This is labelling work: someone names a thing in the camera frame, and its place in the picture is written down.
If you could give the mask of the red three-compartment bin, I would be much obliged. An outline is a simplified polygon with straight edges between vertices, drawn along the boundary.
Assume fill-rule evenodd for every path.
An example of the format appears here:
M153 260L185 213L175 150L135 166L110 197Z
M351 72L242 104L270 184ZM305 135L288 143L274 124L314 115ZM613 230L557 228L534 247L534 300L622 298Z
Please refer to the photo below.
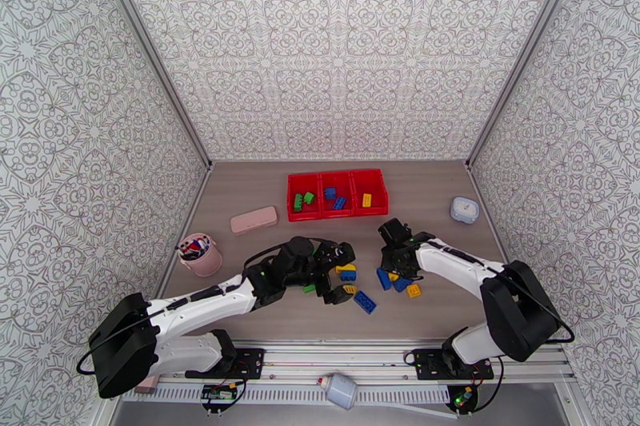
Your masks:
M348 198L346 209L332 210L334 200L326 200L323 196L326 187L335 187L337 197ZM315 194L314 203L303 203L302 211L295 213L294 195L300 193L304 196L306 192ZM372 206L368 209L362 207L364 193L372 194ZM287 176L286 210L290 222L386 215L389 211L389 197L380 169L294 173Z

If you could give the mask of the pink pencil case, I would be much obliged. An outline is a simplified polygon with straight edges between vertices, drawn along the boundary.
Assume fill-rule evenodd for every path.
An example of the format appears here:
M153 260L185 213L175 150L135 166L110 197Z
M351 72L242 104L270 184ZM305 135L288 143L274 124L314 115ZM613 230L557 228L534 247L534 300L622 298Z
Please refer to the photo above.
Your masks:
M234 235L242 235L278 223L278 212L274 206L267 206L239 214L230 219L230 229Z

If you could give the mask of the white blue small container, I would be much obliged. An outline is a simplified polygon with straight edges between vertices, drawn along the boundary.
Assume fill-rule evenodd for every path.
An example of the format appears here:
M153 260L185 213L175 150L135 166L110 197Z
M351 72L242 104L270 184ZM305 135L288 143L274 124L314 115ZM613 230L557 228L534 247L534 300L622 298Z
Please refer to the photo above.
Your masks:
M457 222L472 225L479 219L480 205L468 197L456 196L450 204L450 217Z

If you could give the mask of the pink pen cup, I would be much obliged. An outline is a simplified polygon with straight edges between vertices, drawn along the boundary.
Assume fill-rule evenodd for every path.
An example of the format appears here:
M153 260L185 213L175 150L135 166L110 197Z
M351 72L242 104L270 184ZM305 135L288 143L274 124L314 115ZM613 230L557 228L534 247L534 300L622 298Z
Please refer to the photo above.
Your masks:
M210 277L222 267L222 254L218 250L216 242L205 233L192 233L186 236L177 246L188 245L201 236L205 236L210 242L210 247L205 252L193 251L190 255L180 257L180 262L197 277Z

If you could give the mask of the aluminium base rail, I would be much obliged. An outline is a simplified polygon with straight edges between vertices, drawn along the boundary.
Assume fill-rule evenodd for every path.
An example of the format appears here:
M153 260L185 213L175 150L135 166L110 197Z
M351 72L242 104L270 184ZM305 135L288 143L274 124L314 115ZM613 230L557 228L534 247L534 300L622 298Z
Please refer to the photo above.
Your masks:
M340 372L359 384L419 384L406 355L417 348L440 348L438 340L233 340L237 348L265 350L259 384L313 384L320 376ZM575 383L563 348L543 345L526 362L504 356L490 359L494 384Z

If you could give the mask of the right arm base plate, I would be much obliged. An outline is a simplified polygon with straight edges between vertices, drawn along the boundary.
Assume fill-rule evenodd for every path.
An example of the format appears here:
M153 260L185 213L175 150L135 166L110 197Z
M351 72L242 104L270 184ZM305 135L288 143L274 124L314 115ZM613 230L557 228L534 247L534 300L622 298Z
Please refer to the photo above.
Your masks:
M488 359L475 364L456 364L451 369L443 359L440 348L416 348L410 353L419 380L492 380L494 370Z

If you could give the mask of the aluminium table edge rail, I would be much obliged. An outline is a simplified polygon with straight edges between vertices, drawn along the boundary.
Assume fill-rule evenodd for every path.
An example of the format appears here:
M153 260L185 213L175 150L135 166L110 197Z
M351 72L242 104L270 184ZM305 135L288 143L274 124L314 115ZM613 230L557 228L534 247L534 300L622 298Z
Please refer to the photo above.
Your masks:
M476 198L478 199L478 203L480 205L480 207L482 208L482 212L483 215L485 216L485 219L487 221L487 224L489 226L490 232L492 234L493 239L495 240L495 243L498 247L498 251L500 252L501 255L501 260L502 262L507 262L508 261L508 255L506 253L505 247L502 243L502 239L500 238L499 232L497 231L497 228L495 226L494 223L494 219L492 217L490 208L487 204L487 201L484 197L484 195L482 194L481 188L478 184L478 181L476 179L476 177L473 174L472 171L472 167L470 165L470 163L468 161L464 161L464 168L466 171L466 174L468 176L468 178L470 179L470 183L474 189Z
M213 161L209 161L208 165L206 166L205 172L202 175L202 179L200 181L200 185L198 187L198 191L196 192L196 194L194 195L194 199L191 203L190 209L188 214L186 215L186 218L182 224L182 227L180 228L180 230L178 231L178 237L172 242L172 245L178 245L183 238L188 234L188 230L192 224L192 221L194 219L194 216L198 210L198 206L201 202L202 196L204 194L204 191L208 185L210 176L212 174L212 172L214 171L214 167L215 167L215 163ZM176 251L174 250L174 248L170 249L170 254L168 256L168 261L166 262L166 266L163 269L160 277L159 277L159 281L157 283L157 285L154 288L154 292L152 294L153 298L159 298L162 297L163 293L165 292L168 283L170 281L170 278L172 276L172 273L174 271L174 268L176 266L176 264L178 263L178 255L176 253Z

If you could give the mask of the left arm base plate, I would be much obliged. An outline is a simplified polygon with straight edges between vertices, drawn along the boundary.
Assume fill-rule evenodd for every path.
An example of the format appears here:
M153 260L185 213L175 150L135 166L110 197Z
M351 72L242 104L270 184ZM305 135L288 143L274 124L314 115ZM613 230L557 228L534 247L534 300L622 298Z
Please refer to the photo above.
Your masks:
M221 360L206 372L189 370L187 379L203 380L256 380L262 375L263 348L236 348L234 352L223 354Z

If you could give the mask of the aluminium frame post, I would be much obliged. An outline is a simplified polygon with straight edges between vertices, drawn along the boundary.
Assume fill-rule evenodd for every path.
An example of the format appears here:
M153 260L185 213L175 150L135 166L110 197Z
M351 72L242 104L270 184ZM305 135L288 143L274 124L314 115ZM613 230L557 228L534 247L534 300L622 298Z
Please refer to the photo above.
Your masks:
M176 86L170 76L163 60L158 51L158 48L154 44L150 32L146 26L146 23L141 15L139 9L136 6L135 0L115 0L119 10L122 13L123 18L130 27L132 34L136 42L140 46L145 59L149 63L150 68L154 72L158 83L162 87L162 91L167 96L174 112L177 114L179 121L182 123L183 128L187 132L189 139L194 146L198 156L202 160L202 163L207 171L210 171L213 162L207 153L206 147L202 142L202 139L198 135L198 131L188 114L186 107L180 98Z
M506 77L502 88L498 93L498 97L485 120L482 129L476 139L475 143L465 160L465 168L468 173L473 171L473 168L478 160L483 147L492 134L494 127L496 126L498 119L500 118L503 110L506 108L507 103L512 97L513 92L518 86L518 83L526 72L530 60L535 55L536 50L544 38L546 31L548 30L550 23L554 20L558 10L562 7L563 0L544 0L542 7L537 14L536 19L529 33L524 39L522 49L515 58L514 64L508 76Z

